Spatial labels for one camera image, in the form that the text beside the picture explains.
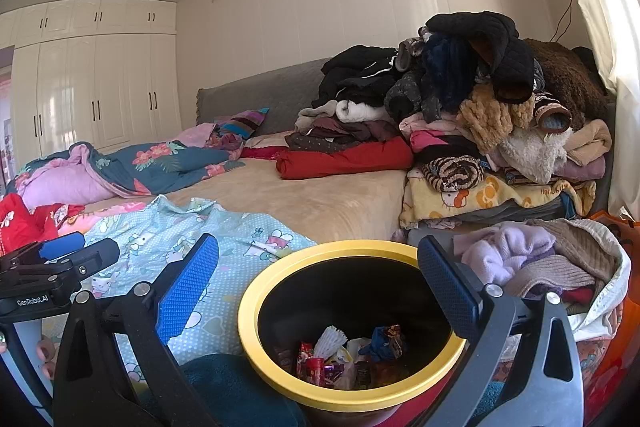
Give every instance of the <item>metal screw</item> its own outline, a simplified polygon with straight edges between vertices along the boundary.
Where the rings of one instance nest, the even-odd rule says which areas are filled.
[[[502,288],[497,284],[488,284],[484,287],[484,291],[486,291],[487,295],[491,295],[492,297],[502,297]]]
[[[148,282],[140,282],[135,286],[133,286],[133,293],[138,297],[143,297],[149,293],[150,289],[151,289],[151,286],[149,285]]]
[[[78,295],[76,295],[76,302],[78,304],[84,304],[89,300],[89,297],[91,297],[91,293],[89,293],[87,290],[83,290],[78,293]]]
[[[549,292],[548,294],[546,294],[546,300],[551,304],[559,304],[560,296],[557,293]]]

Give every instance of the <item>mattress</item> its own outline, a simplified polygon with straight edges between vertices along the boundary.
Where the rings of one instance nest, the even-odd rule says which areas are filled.
[[[316,243],[343,239],[389,240],[399,228],[404,171],[362,172],[310,180],[282,180],[275,163],[243,158],[244,167],[167,194],[182,206],[191,198],[216,200],[226,210],[270,214]],[[124,201],[111,198],[87,205],[100,210]]]

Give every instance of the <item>gray headboard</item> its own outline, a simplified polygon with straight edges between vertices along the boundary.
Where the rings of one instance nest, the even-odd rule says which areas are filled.
[[[269,107],[256,136],[293,129],[298,111],[318,97],[327,58],[256,74],[218,87],[198,90],[196,123],[214,121],[249,109]]]

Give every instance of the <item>white curtain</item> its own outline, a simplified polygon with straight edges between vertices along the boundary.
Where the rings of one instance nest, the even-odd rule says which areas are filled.
[[[609,212],[640,221],[640,2],[578,0],[607,89],[616,95]]]

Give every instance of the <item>white wardrobe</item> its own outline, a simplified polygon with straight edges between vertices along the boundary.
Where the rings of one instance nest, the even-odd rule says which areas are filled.
[[[180,133],[175,4],[61,3],[49,3],[56,5],[54,9],[23,8],[14,17],[12,122],[17,162],[24,165],[76,141],[109,153]],[[108,25],[101,27],[101,21]],[[92,34],[69,37],[77,32]],[[33,39],[40,42],[31,43]]]

